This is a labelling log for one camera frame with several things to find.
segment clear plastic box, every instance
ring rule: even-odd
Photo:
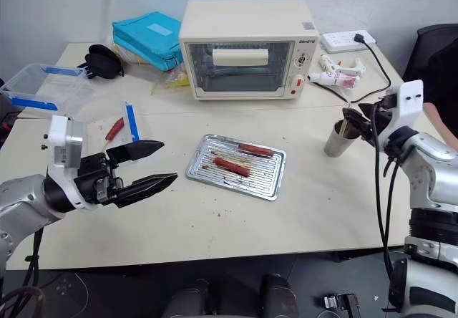
[[[45,64],[25,66],[0,87],[12,105],[68,116],[78,112],[93,92],[85,69]]]

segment oven knob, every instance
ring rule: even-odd
[[[304,78],[302,74],[297,74],[296,76],[294,76],[293,83],[292,83],[293,89],[302,89],[303,81],[304,81]]]

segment oven door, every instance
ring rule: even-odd
[[[197,97],[281,97],[294,42],[187,44]]]

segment metal cup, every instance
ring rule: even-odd
[[[324,145],[324,153],[329,157],[340,156],[360,136],[358,130],[349,123],[346,124],[345,130],[341,133],[342,123],[344,121],[340,120],[334,124],[331,135],[329,135],[328,141]]]

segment white table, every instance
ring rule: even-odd
[[[78,64],[86,50],[86,44],[70,44],[58,65]],[[377,48],[376,52],[393,83],[400,83]],[[357,55],[368,72],[356,96],[383,87],[369,52]],[[339,55],[343,61],[355,56]],[[157,73],[148,75],[158,78]],[[178,172],[179,178],[165,191],[132,206],[71,212],[46,227],[41,268],[151,264],[381,245],[374,199],[374,149],[357,140],[340,158],[328,158],[323,153],[333,124],[341,118],[343,103],[337,97],[307,85],[295,101],[198,102],[189,88],[165,89],[160,83],[132,75],[116,80],[99,78],[93,85],[93,101],[76,116],[87,122],[86,152],[100,151],[104,129],[121,115],[121,101],[129,100],[137,111],[142,137],[161,140],[165,147],[131,166],[121,166],[117,174],[125,183],[152,173]],[[39,146],[48,125],[45,119],[16,122],[0,151],[0,181],[45,174],[47,155]],[[424,116],[416,128],[437,136]],[[285,150],[286,169],[278,200],[268,202],[188,180],[185,169],[207,133]],[[384,206],[387,184],[384,181]],[[403,174],[399,174],[394,192],[391,245],[402,244],[408,231],[409,186]],[[28,238],[11,257],[9,269],[24,269],[24,257],[30,251]]]

